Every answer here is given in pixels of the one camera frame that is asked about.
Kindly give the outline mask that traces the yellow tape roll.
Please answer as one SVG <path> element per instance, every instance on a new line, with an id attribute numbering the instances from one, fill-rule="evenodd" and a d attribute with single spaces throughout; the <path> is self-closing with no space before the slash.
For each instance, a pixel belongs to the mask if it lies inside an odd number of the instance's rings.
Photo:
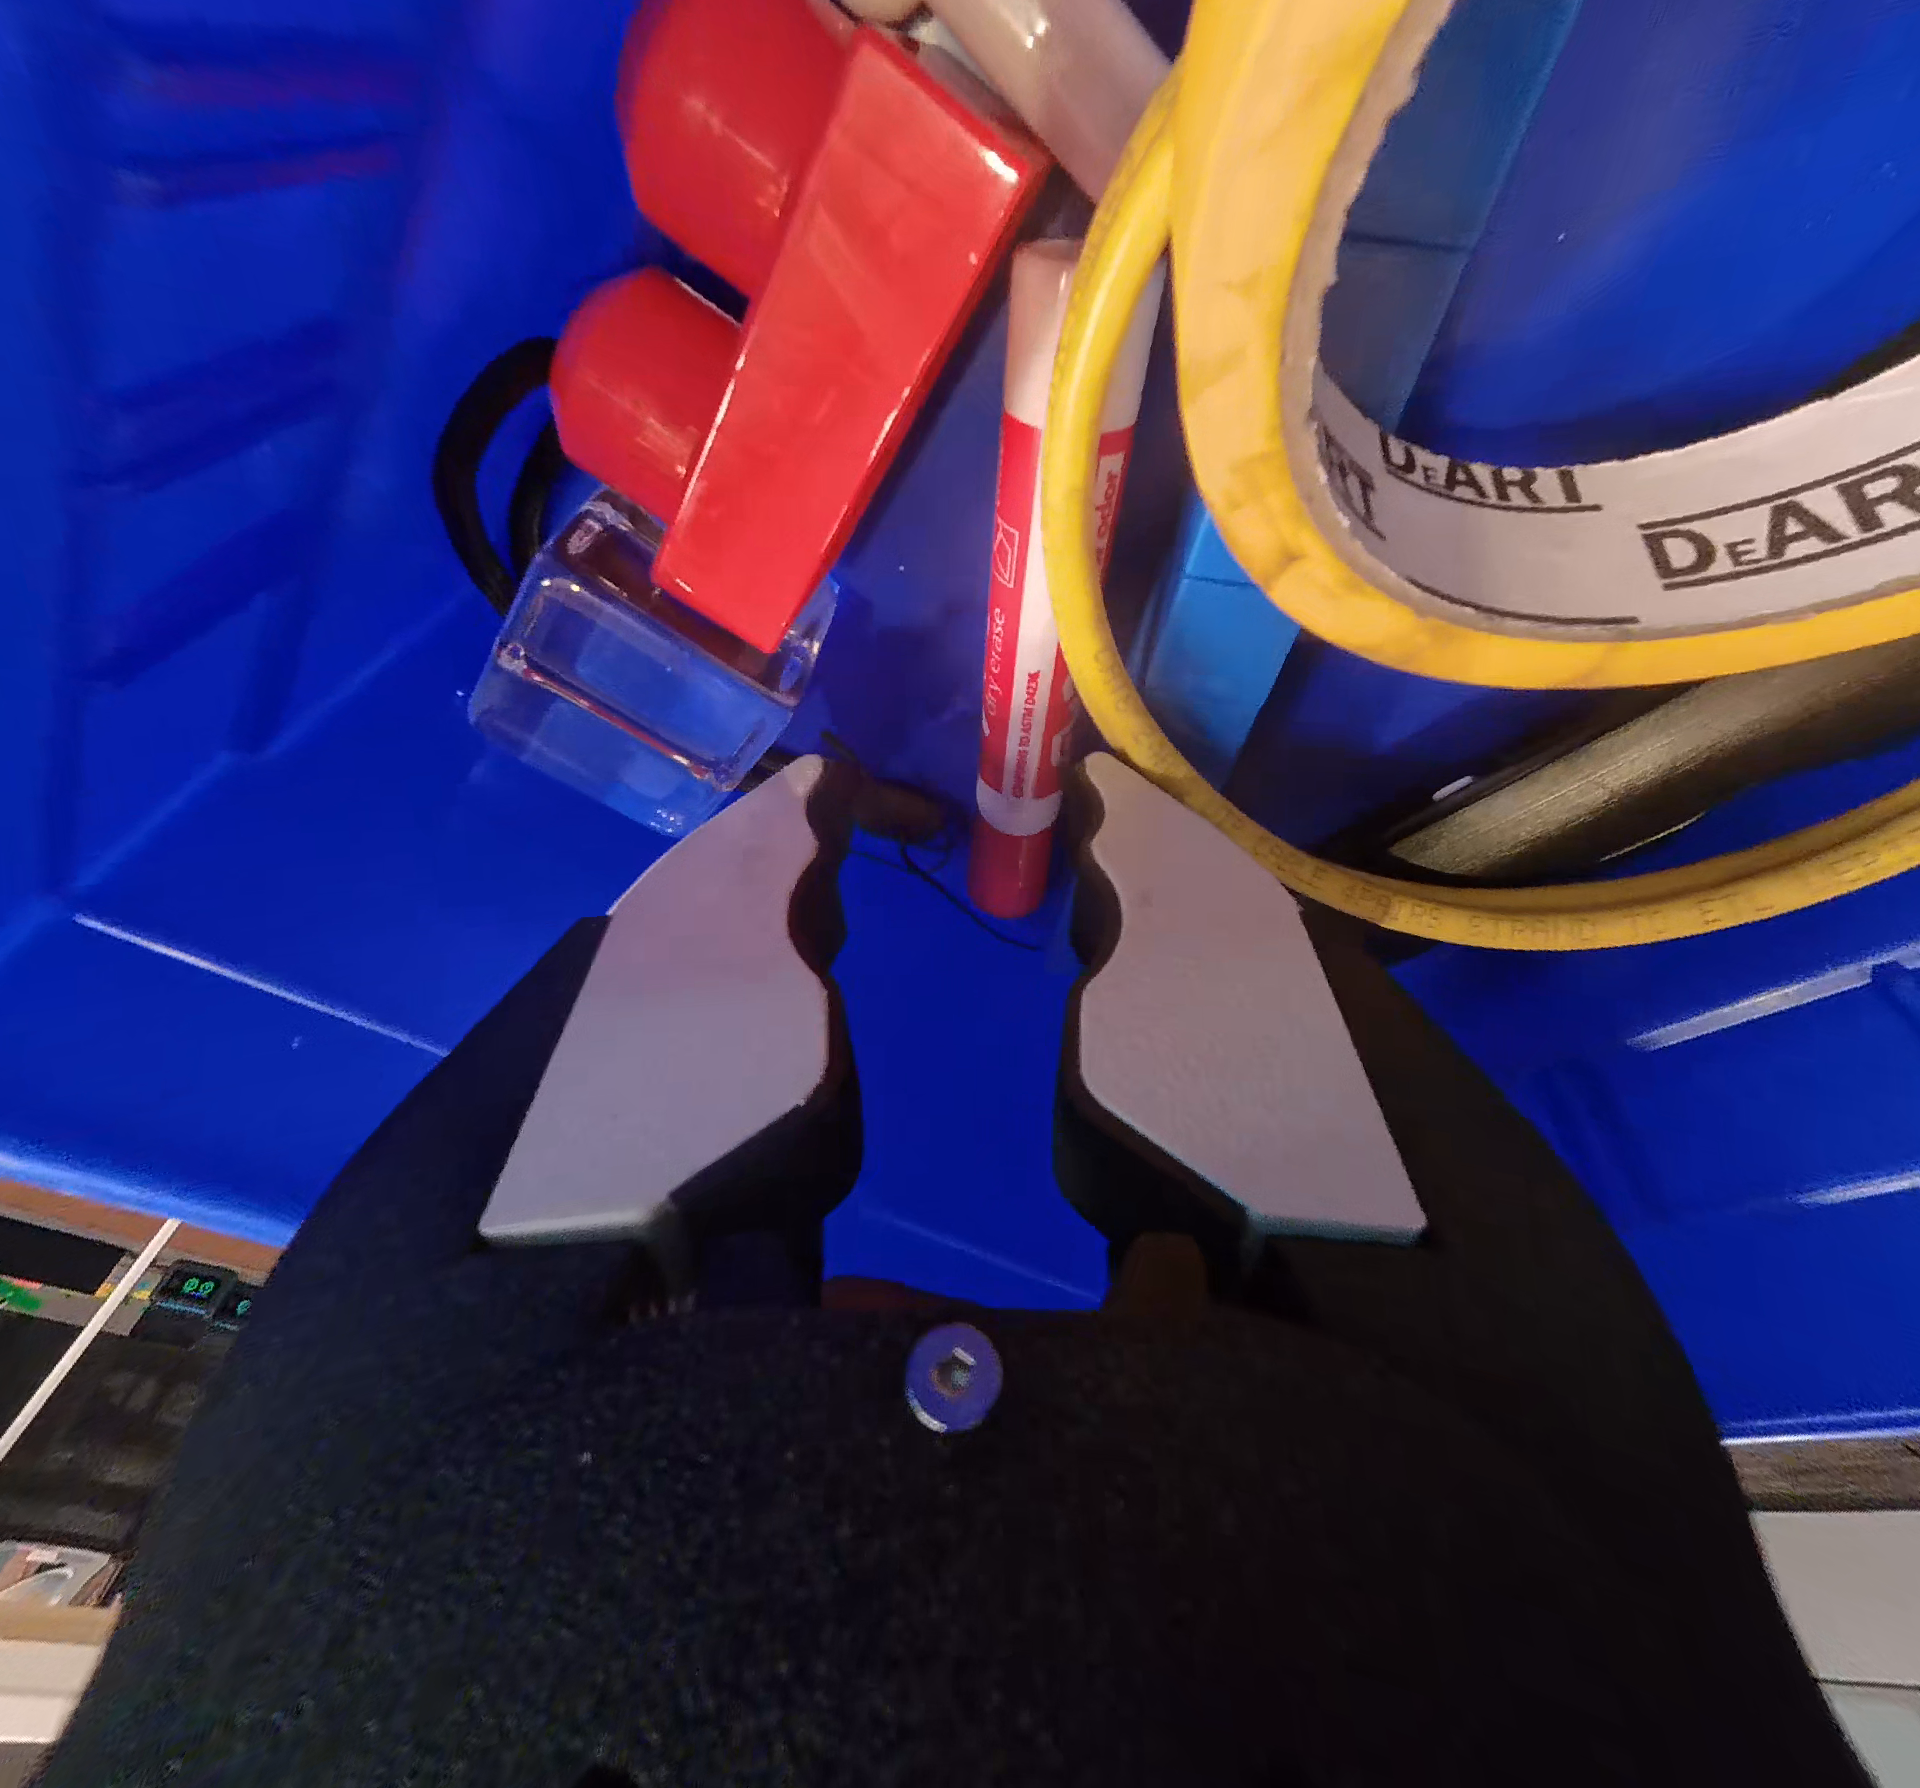
<path id="1" fill-rule="evenodd" d="M 1167 248 L 1187 453 L 1224 545 L 1313 636 L 1482 688 L 1655 686 L 1916 636 L 1916 572 L 1707 623 L 1548 617 L 1389 567 L 1316 431 L 1324 297 L 1345 213 L 1453 0 L 1192 0 L 1170 80 Z"/>

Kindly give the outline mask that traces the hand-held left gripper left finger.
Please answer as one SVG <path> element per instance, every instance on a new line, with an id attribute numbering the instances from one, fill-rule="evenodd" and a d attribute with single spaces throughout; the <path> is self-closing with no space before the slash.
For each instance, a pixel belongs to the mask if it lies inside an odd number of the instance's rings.
<path id="1" fill-rule="evenodd" d="M 488 1245 L 824 1248 L 861 1162 L 831 975 L 860 785 L 803 754 L 612 904 L 480 1216 Z"/>

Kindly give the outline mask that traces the large blue plastic bin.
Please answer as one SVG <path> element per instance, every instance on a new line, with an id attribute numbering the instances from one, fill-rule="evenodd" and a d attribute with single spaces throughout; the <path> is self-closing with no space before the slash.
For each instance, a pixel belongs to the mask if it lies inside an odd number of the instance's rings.
<path id="1" fill-rule="evenodd" d="M 430 493 L 476 372 L 666 249 L 613 128 L 638 0 L 3 0 L 3 1173 L 283 1243 L 666 841 L 491 749 Z M 1578 462 L 1916 346 L 1916 0 L 1583 0 L 1400 424 Z M 837 579 L 788 740 L 971 774 L 999 297 Z M 1192 493 L 1155 348 L 1110 575 Z M 1356 857 L 1591 696 L 1287 649 L 1226 791 Z M 1049 1172 L 1071 980 L 855 840 L 866 1166 L 827 1271 L 1091 1304 Z M 1620 1229 L 1732 1439 L 1916 1432 L 1916 874 L 1645 949 L 1380 942 Z"/>

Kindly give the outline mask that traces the clear plastic cube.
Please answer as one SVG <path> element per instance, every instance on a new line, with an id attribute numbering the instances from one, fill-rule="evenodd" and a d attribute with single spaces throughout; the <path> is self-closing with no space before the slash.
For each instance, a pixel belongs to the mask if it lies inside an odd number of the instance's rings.
<path id="1" fill-rule="evenodd" d="M 764 652 L 660 589 L 662 533 L 617 492 L 592 492 L 529 562 L 468 719 L 523 766 L 681 837 L 783 755 L 837 583 L 821 579 Z"/>

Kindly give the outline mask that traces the dark grey flat bar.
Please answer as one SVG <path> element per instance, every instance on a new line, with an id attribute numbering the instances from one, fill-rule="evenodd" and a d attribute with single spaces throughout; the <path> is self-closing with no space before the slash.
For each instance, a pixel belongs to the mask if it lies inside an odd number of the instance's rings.
<path id="1" fill-rule="evenodd" d="M 1360 843 L 1358 863 L 1469 887 L 1569 881 L 1765 781 L 1916 736 L 1918 641 L 1636 698 L 1496 774 L 1427 800 Z"/>

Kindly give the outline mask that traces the red and white marker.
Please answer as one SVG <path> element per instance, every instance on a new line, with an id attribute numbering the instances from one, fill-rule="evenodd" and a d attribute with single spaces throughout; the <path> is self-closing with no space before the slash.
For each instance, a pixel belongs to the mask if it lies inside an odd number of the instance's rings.
<path id="1" fill-rule="evenodd" d="M 1043 899 L 1081 718 L 1058 640 L 1042 501 L 1045 402 L 1081 254 L 1080 240 L 1045 238 L 1011 257 L 968 863 L 971 905 L 999 920 Z"/>

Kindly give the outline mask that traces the black device green display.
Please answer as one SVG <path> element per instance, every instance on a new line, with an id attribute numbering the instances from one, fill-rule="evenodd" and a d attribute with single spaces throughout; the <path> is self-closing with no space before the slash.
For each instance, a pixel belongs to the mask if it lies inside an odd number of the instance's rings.
<path id="1" fill-rule="evenodd" d="M 181 1260 L 165 1265 L 132 1339 L 165 1348 L 226 1350 L 258 1319 L 264 1285 L 217 1264 Z"/>

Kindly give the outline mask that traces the light blue block strip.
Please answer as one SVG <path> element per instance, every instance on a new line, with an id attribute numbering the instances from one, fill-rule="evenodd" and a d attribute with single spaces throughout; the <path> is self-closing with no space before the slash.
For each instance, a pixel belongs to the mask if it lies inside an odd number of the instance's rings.
<path id="1" fill-rule="evenodd" d="M 1321 322 L 1332 384 L 1396 430 L 1583 0 L 1453 0 L 1348 215 Z M 1253 585 L 1196 493 L 1130 644 L 1166 736 L 1226 785 L 1298 628 Z"/>

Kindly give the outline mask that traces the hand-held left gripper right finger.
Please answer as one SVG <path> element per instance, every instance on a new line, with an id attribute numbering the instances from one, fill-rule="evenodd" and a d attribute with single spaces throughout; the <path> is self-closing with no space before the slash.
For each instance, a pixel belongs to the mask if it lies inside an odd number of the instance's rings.
<path id="1" fill-rule="evenodd" d="M 1067 800 L 1067 1203 L 1114 1252 L 1151 1233 L 1414 1245 L 1427 1214 L 1287 887 L 1107 749 Z"/>

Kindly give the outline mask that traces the red double-peg block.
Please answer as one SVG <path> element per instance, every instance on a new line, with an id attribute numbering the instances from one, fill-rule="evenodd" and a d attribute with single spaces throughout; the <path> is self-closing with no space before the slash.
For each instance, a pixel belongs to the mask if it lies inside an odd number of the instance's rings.
<path id="1" fill-rule="evenodd" d="M 1049 173 L 970 72 L 831 0 L 639 0 L 615 77 L 664 267 L 568 318 L 564 455 L 662 529 L 652 575 L 772 653 L 825 582 Z"/>

